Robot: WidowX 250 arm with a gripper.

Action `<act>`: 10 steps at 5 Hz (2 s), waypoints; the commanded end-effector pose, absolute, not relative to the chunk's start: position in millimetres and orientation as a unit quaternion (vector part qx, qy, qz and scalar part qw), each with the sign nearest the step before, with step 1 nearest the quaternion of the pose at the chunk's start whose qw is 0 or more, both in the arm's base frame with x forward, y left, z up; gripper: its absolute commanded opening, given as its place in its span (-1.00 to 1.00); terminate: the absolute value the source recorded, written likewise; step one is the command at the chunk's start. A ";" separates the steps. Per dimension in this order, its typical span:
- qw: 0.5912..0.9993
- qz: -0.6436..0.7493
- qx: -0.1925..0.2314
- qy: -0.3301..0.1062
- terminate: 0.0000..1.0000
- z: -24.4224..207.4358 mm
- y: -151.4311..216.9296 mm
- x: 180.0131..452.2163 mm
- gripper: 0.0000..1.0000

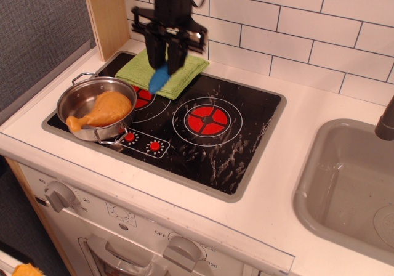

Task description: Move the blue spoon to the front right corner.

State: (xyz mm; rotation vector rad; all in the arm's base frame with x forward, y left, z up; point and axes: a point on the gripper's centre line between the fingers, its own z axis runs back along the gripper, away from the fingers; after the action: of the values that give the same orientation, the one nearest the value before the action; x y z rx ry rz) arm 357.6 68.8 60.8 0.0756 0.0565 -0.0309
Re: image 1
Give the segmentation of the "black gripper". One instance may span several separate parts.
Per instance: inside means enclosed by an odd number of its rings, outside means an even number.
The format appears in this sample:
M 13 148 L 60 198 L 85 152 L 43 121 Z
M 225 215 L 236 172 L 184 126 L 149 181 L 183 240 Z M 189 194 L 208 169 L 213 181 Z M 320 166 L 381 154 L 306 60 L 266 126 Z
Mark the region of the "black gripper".
M 154 8 L 133 7 L 132 30 L 144 34 L 148 61 L 158 69 L 166 61 L 168 73 L 174 74 L 185 63 L 188 49 L 206 50 L 207 28 L 196 23 L 191 14 L 200 7 L 194 0 L 154 0 Z

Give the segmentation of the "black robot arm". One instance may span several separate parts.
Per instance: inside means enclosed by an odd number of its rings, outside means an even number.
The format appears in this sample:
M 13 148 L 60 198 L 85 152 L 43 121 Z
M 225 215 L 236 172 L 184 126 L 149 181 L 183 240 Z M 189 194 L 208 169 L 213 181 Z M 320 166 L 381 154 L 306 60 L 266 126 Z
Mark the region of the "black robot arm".
M 192 18 L 194 0 L 154 0 L 154 8 L 132 8 L 132 31 L 145 38 L 148 62 L 154 69 L 167 65 L 170 75 L 185 63 L 188 51 L 203 53 L 208 29 Z

